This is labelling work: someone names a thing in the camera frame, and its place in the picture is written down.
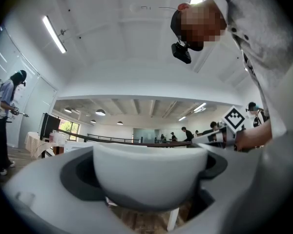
sneaker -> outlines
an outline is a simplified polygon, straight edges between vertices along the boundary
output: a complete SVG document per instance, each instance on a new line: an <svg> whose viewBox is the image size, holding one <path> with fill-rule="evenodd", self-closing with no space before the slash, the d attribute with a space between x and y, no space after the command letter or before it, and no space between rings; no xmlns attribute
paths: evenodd
<svg viewBox="0 0 293 234"><path fill-rule="evenodd" d="M9 165L9 167L15 167L15 161L10 161L10 165Z"/></svg>
<svg viewBox="0 0 293 234"><path fill-rule="evenodd" d="M0 175L4 176L4 175L7 175L8 171L5 170L5 169L2 169L1 172L0 172Z"/></svg>

white ceiling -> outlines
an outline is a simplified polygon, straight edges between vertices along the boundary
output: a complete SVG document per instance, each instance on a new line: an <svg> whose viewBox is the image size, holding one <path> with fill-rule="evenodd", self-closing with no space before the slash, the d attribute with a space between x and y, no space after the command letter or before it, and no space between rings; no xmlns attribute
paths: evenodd
<svg viewBox="0 0 293 234"><path fill-rule="evenodd" d="M90 66L104 60L139 59L178 63L193 72L217 76L236 87L248 74L241 53L230 35L219 42L206 44L203 51L190 50L192 63L187 65L171 54L176 37L170 29L170 19L176 8L190 0L32 0L37 11L48 15L67 49L61 54L44 28L42 21L26 29L55 68L71 73L86 72ZM130 6L146 6L133 13Z"/></svg>
<svg viewBox="0 0 293 234"><path fill-rule="evenodd" d="M64 108L70 107L81 112L80 118L84 118L86 114L94 117L98 109L103 109L108 116L136 115L141 116L141 118L165 118L171 120L171 122L176 122L182 116L193 117L204 112L214 111L217 108L215 104L208 103L205 106L205 111L193 113L193 110L202 103L203 101L194 103L188 101L149 99L67 99L57 100L54 109L65 114Z"/></svg>

bowl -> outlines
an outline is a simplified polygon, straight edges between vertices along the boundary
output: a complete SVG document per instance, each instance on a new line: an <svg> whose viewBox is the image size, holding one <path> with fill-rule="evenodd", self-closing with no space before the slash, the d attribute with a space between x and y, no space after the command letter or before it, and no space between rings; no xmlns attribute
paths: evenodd
<svg viewBox="0 0 293 234"><path fill-rule="evenodd" d="M152 148L96 143L94 168L106 196L137 211L168 211L194 193L207 163L203 148Z"/></svg>

table leg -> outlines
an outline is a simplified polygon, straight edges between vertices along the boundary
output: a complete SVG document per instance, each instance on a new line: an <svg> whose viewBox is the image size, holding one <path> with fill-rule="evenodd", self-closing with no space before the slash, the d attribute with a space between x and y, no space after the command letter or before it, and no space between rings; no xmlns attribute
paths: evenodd
<svg viewBox="0 0 293 234"><path fill-rule="evenodd" d="M167 230L169 232L171 232L175 228L178 213L179 213L179 208L177 208L177 209L175 209L175 210L170 212L169 221L168 221L168 224L167 224Z"/></svg>

black camera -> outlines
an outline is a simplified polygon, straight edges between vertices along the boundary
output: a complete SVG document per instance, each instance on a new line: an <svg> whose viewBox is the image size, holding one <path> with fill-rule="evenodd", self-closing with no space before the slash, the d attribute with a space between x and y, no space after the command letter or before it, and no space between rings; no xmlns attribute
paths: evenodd
<svg viewBox="0 0 293 234"><path fill-rule="evenodd" d="M180 61L183 61L186 64L191 63L191 56L188 52L188 48L185 46L182 46L180 43L174 43L171 46L172 55L179 59Z"/></svg>

